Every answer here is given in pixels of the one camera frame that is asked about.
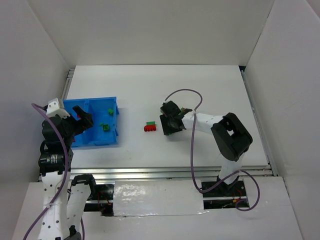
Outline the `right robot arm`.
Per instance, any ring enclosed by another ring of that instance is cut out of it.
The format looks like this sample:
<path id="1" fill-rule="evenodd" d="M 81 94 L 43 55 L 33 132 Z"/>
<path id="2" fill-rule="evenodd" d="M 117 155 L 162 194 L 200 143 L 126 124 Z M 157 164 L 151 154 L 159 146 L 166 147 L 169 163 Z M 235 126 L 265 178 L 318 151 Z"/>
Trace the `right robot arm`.
<path id="1" fill-rule="evenodd" d="M 197 113 L 189 108 L 179 108 L 173 101 L 163 103 L 160 112 L 165 136 L 192 130 L 191 142 L 194 143 L 195 131 L 213 135 L 223 159 L 217 180 L 223 181 L 220 184 L 223 189 L 231 189 L 239 179 L 243 157 L 253 143 L 251 134 L 239 118 L 232 112 L 226 115 Z"/>

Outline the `green sloped lego brick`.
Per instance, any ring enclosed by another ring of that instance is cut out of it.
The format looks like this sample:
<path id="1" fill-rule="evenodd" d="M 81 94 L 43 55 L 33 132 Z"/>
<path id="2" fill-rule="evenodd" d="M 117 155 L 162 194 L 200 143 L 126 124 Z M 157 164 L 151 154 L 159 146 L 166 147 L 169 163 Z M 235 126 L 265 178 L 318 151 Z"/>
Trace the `green sloped lego brick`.
<path id="1" fill-rule="evenodd" d="M 155 121 L 148 121 L 148 122 L 146 122 L 146 125 L 155 125 L 156 124 L 156 122 Z"/>

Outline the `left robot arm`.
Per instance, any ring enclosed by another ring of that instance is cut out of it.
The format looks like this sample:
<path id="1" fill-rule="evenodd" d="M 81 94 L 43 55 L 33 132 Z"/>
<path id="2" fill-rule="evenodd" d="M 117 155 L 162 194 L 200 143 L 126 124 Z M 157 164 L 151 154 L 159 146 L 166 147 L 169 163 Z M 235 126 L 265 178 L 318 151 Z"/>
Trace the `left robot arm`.
<path id="1" fill-rule="evenodd" d="M 83 213 L 87 199 L 95 193 L 96 182 L 91 174 L 71 177 L 72 143 L 77 135 L 93 127 L 93 119 L 76 105 L 75 119 L 57 99 L 46 106 L 33 104 L 44 117 L 43 142 L 38 160 L 43 183 L 43 210 L 36 218 L 41 222 L 40 240 L 83 240 Z"/>

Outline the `green square lego brick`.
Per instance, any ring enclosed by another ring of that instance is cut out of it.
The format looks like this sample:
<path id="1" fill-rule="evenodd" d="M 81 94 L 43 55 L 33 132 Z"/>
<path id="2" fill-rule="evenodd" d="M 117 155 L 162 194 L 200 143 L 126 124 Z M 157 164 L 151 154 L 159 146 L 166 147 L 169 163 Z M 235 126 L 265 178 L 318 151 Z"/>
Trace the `green square lego brick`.
<path id="1" fill-rule="evenodd" d="M 110 131 L 110 126 L 108 124 L 104 124 L 104 125 L 102 125 L 102 130 L 104 132 L 109 132 Z"/>

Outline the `red studded lego brick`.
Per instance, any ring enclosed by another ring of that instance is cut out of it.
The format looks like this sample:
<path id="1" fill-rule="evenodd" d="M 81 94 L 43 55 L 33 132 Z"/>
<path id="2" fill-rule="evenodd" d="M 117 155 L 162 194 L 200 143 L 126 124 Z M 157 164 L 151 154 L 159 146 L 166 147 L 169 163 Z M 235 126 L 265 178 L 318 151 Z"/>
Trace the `red studded lego brick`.
<path id="1" fill-rule="evenodd" d="M 157 130 L 157 127 L 156 127 L 155 124 L 150 124 L 150 125 L 147 124 L 147 125 L 144 126 L 143 130 L 145 132 L 153 132 L 153 131 Z"/>

